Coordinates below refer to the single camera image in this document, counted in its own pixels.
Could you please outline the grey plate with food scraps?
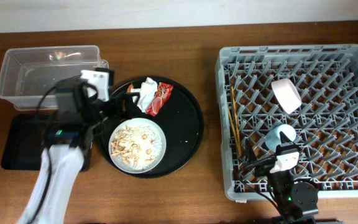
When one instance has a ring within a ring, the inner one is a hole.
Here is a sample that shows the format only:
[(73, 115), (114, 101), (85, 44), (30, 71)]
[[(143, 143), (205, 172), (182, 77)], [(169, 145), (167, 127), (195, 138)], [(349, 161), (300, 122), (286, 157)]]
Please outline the grey plate with food scraps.
[(129, 174), (143, 174), (163, 159), (167, 140), (160, 126), (145, 118), (122, 122), (108, 141), (108, 156), (115, 166)]

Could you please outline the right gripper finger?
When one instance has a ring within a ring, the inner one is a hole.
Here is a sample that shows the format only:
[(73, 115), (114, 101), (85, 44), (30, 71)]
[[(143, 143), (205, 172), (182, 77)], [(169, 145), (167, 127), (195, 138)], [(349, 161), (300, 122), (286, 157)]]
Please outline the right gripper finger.
[(281, 141), (280, 146), (294, 146), (295, 145), (295, 143), (283, 131), (280, 131), (279, 135), (280, 135), (280, 141)]
[(247, 164), (252, 164), (257, 161), (251, 142), (249, 141), (248, 138), (245, 140), (245, 154), (246, 154), (245, 162)]

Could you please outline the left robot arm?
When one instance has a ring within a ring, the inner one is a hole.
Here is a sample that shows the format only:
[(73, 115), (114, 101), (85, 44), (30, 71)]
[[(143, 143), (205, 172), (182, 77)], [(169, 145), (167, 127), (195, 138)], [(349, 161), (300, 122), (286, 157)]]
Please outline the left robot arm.
[(135, 108), (135, 93), (103, 101), (96, 85), (82, 78), (59, 81), (51, 91), (59, 109), (43, 133), (39, 176), (19, 223), (63, 223), (94, 130), (109, 117), (125, 116)]

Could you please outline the carrot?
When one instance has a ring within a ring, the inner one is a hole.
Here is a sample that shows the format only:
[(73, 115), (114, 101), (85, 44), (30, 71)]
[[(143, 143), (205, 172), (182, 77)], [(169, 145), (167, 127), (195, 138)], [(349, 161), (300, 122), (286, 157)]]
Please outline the carrot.
[(127, 93), (131, 93), (132, 92), (132, 89), (134, 88), (133, 84), (130, 84), (127, 88)]

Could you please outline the white napkin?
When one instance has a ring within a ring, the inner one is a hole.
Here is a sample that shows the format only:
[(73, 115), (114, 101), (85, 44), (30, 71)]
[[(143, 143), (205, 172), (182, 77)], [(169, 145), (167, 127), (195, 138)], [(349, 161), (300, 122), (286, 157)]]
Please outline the white napkin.
[(133, 96), (132, 99), (141, 112), (145, 113), (147, 111), (147, 108), (155, 97), (157, 88), (157, 82), (147, 77), (146, 81), (142, 82), (140, 88), (133, 88), (130, 91), (131, 93), (139, 93), (139, 96)]

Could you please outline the pink bowl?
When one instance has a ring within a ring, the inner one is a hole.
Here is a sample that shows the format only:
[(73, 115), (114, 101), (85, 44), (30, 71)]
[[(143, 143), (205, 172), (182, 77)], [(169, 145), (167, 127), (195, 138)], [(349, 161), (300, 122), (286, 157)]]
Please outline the pink bowl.
[(271, 83), (273, 94), (279, 105), (287, 114), (293, 113), (301, 106), (301, 98), (290, 79), (284, 78)]

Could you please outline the light blue cup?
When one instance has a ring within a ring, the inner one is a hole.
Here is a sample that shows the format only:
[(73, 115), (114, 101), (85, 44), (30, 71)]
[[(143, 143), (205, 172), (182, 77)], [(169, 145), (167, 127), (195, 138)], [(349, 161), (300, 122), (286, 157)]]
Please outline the light blue cup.
[(266, 135), (265, 145), (272, 152), (275, 152), (276, 147), (281, 144), (280, 132), (283, 132), (291, 141), (294, 141), (296, 138), (296, 131), (292, 126), (288, 124), (277, 126)]

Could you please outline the red snack wrapper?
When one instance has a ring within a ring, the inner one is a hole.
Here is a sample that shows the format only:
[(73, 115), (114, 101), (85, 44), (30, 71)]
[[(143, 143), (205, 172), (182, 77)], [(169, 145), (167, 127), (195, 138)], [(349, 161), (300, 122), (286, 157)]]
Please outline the red snack wrapper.
[(155, 97), (152, 100), (152, 102), (149, 104), (149, 107), (147, 108), (145, 113), (151, 116), (156, 116), (158, 112), (161, 110), (162, 106), (165, 104), (165, 102), (170, 98), (172, 91), (173, 91), (173, 85), (160, 82), (158, 84)]

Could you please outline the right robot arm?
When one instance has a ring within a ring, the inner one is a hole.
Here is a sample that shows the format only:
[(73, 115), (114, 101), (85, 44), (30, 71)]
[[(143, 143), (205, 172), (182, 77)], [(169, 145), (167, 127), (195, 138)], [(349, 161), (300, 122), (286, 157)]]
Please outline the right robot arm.
[(275, 154), (264, 159), (256, 158), (249, 140), (245, 140), (246, 159), (239, 175), (254, 171), (255, 177), (267, 178), (269, 196), (266, 198), (280, 214), (275, 223), (315, 223), (318, 214), (318, 186), (307, 179), (295, 179), (290, 170), (299, 161), (301, 148), (279, 132), (280, 144)]

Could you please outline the wooden chopstick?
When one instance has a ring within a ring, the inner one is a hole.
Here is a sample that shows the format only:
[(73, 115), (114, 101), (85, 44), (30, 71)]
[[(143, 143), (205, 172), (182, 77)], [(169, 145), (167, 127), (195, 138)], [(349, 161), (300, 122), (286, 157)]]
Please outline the wooden chopstick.
[(238, 158), (240, 158), (242, 153), (241, 153), (241, 147), (240, 147), (240, 144), (239, 144), (239, 138), (237, 137), (236, 128), (235, 128), (235, 125), (234, 125), (234, 122), (232, 120), (232, 116), (231, 116), (230, 112), (228, 112), (228, 116), (229, 116), (229, 122), (230, 122), (230, 125), (231, 125), (232, 133), (233, 133), (234, 139), (235, 139), (237, 156), (238, 156)]
[(233, 110), (233, 114), (234, 114), (237, 155), (240, 158), (242, 153), (241, 153), (241, 144), (240, 144), (240, 135), (239, 135), (239, 124), (238, 124), (238, 118), (237, 118), (237, 108), (236, 108), (236, 101), (235, 101), (235, 94), (234, 94), (233, 86), (231, 86), (231, 98), (232, 98), (232, 110)]

